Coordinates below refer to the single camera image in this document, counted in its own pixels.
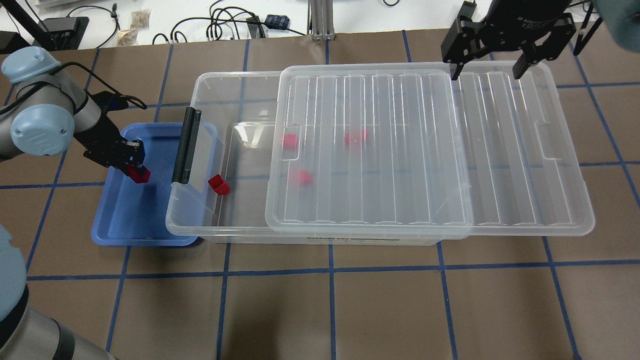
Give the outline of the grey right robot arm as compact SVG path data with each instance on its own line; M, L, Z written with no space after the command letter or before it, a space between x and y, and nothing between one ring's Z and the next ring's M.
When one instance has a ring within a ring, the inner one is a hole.
M601 24L606 24L612 39L621 48L639 51L639 10L637 0L590 0L585 14L598 19L588 28L576 28L570 0L494 0L486 16L473 21L477 3L464 0L441 43L442 62L449 65L451 80L461 75L464 66L495 52L521 51L512 66L514 79L544 60L557 59L573 37L574 55L581 54Z

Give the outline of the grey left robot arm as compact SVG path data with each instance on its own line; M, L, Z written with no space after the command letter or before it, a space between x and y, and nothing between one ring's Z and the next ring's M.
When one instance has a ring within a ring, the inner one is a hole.
M136 183L146 182L150 171L144 166L144 142L123 137L108 114L129 105L145 110L147 105L110 85L91 94L68 73L69 67L90 73L86 66L60 63L36 46L20 48L2 62L15 98L1 109L1 160L22 154L54 157L77 141L92 162L118 169Z

